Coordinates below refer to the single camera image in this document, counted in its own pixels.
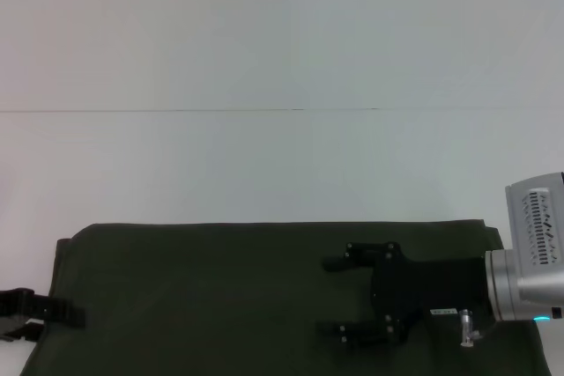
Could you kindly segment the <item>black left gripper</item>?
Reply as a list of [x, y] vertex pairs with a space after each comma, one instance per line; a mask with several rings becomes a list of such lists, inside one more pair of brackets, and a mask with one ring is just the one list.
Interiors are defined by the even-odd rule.
[[[1, 291], [1, 317], [27, 317], [61, 323], [71, 328], [84, 328], [85, 310], [74, 306], [67, 299], [35, 295], [27, 288]], [[36, 322], [1, 321], [1, 340], [11, 343], [25, 340], [36, 343], [43, 333], [44, 325]]]

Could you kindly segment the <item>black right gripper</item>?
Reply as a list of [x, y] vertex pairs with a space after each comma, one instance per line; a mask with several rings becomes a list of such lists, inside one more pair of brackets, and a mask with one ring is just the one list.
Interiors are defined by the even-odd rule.
[[401, 344], [420, 321], [443, 318], [459, 327], [463, 339], [493, 324], [483, 256], [417, 261], [396, 242], [350, 242], [340, 256], [323, 258], [323, 270], [373, 270], [371, 306], [364, 321], [317, 321], [315, 332], [346, 345]]

